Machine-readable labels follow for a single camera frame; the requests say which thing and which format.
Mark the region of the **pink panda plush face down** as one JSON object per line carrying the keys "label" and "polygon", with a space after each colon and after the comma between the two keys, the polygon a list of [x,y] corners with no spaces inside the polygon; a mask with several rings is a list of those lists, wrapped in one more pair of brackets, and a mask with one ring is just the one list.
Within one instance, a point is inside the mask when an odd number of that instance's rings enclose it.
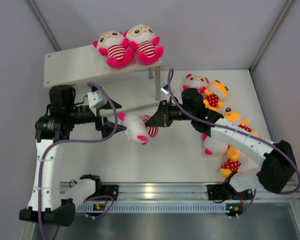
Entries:
{"label": "pink panda plush face down", "polygon": [[146,145],[150,138],[155,138],[159,133],[158,127],[146,126],[146,123],[151,118],[150,115],[137,116],[124,112],[119,112],[117,115],[120,119],[120,124],[126,127],[123,135],[131,142]]}

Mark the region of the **pink panda plush with glasses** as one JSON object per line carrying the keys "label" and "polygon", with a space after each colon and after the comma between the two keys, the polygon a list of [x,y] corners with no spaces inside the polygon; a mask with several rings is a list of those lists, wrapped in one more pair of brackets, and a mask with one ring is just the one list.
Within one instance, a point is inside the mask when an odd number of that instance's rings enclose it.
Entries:
{"label": "pink panda plush with glasses", "polygon": [[152,65],[164,54],[164,47],[159,45],[161,38],[147,25],[138,24],[123,35],[129,40],[129,47],[142,65]]}

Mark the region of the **pink panda plush under arm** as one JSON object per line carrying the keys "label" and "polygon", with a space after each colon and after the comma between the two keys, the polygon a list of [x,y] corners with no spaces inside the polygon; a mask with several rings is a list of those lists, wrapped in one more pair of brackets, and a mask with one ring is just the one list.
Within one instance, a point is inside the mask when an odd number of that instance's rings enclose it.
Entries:
{"label": "pink panda plush under arm", "polygon": [[206,134],[202,135],[201,146],[206,155],[223,155],[227,152],[229,145],[221,140],[209,137]]}

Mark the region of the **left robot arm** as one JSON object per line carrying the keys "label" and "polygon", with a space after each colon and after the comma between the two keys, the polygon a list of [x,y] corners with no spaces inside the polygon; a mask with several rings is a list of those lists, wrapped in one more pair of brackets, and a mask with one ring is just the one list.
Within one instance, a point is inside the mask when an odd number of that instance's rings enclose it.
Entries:
{"label": "left robot arm", "polygon": [[88,198],[103,194],[99,176],[86,174],[64,195],[60,193],[60,175],[66,143],[76,143],[70,134],[76,125],[93,123],[101,139],[83,140],[97,144],[126,130],[118,124],[117,110],[122,106],[112,100],[99,85],[89,82],[88,104],[76,103],[76,90],[71,85],[57,85],[49,90],[50,103],[46,113],[35,124],[36,170],[32,194],[19,219],[43,225],[68,227],[76,209]]}

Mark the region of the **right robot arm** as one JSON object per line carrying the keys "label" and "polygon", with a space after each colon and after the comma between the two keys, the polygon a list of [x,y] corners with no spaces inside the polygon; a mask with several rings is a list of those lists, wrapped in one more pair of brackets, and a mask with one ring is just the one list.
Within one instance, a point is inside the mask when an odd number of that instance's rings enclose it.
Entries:
{"label": "right robot arm", "polygon": [[257,164],[257,168],[234,172],[223,186],[225,196],[236,198],[249,189],[265,189],[284,195],[286,184],[297,173],[291,145],[264,140],[231,123],[222,114],[211,110],[197,90],[182,91],[182,104],[170,105],[166,100],[159,103],[156,113],[146,122],[147,127],[165,128],[174,121],[190,120],[196,131],[227,143],[246,154]]}

